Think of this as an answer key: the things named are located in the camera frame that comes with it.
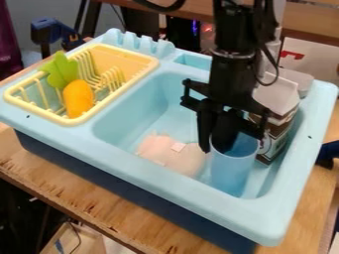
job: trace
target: purple fabric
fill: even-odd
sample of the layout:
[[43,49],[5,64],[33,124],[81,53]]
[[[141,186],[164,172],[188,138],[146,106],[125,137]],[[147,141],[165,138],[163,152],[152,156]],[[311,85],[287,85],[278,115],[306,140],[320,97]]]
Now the purple fabric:
[[21,54],[7,4],[5,0],[0,0],[0,80],[22,68]]

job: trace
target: toy sink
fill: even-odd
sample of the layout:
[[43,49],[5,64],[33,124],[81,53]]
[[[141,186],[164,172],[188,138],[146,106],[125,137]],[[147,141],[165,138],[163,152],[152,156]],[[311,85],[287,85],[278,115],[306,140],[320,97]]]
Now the toy sink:
[[[34,70],[1,87],[0,120],[257,243],[278,245],[320,149],[337,98],[337,87],[314,81],[309,94],[301,101],[285,152],[270,166],[257,163],[243,196],[234,197],[211,187],[205,175],[192,179],[136,155],[143,138],[155,131],[167,133],[182,143],[197,142],[195,113],[179,105],[183,94],[181,82],[186,78],[208,81],[211,58],[176,49],[169,42],[155,43],[148,37],[137,38],[116,29],[67,55],[71,58],[91,47],[129,50],[131,52],[125,52],[127,55],[142,59],[144,56],[144,63],[150,64],[123,80],[120,88],[134,78],[122,90],[114,91],[119,92],[118,95],[112,95],[89,117],[83,116],[80,122],[72,124],[44,115],[42,112],[47,110],[44,104],[41,105],[43,111],[38,112],[41,111],[37,109],[38,102],[33,105],[36,109],[31,110],[22,105],[23,97],[18,98],[19,104],[5,99],[4,94],[12,87],[40,74]],[[35,79],[44,86],[41,77]]]

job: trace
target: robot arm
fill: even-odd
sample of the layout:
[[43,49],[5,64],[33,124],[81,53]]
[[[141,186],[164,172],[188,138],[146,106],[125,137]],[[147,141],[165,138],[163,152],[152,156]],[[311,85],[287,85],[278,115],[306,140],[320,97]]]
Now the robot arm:
[[[146,0],[134,1],[155,7]],[[205,153],[210,150],[210,138],[213,146],[224,153],[232,148],[239,132],[257,139],[264,137],[270,110],[254,100],[252,93],[258,83],[271,85],[279,78],[278,65],[267,43],[276,40],[279,26],[276,16],[282,19],[284,2],[254,0],[253,5],[245,5],[233,0],[213,0],[216,49],[212,51],[209,82],[185,80],[181,98],[182,106],[197,113],[199,145]],[[184,0],[178,0],[169,7],[156,5],[156,10],[164,12],[169,8],[173,11],[173,6],[177,9],[183,3]],[[263,55],[277,72],[270,83],[260,79]],[[191,97],[191,90],[205,98]],[[244,119],[244,111],[260,115],[261,122],[257,125]]]

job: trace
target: green toy leaf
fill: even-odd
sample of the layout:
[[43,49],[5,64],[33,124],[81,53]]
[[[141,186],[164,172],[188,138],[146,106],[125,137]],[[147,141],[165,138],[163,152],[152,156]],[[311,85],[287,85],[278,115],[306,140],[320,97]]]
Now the green toy leaf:
[[55,58],[40,67],[40,70],[49,73],[48,83],[52,87],[64,88],[77,79],[78,63],[68,60],[63,52],[56,52]]

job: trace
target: sink compartment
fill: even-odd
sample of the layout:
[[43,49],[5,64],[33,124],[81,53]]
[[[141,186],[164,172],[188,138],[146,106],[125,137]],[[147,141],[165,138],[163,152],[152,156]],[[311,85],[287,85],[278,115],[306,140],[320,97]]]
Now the sink compartment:
[[183,64],[191,67],[200,68],[203,70],[211,70],[211,57],[204,55],[182,54],[174,60],[177,64]]
[[[197,142],[195,112],[180,106],[183,95],[181,83],[186,78],[186,75],[169,72],[151,79],[96,121],[92,129],[94,135],[131,154],[136,154],[144,138],[154,133],[170,135],[181,143]],[[198,93],[192,92],[191,95],[201,99]],[[299,119],[294,121],[291,128],[290,141],[302,122],[302,113],[299,112],[296,118]],[[276,178],[282,160],[283,154],[270,166],[256,162],[241,198],[265,195]],[[197,180],[209,185],[208,168],[202,170]]]

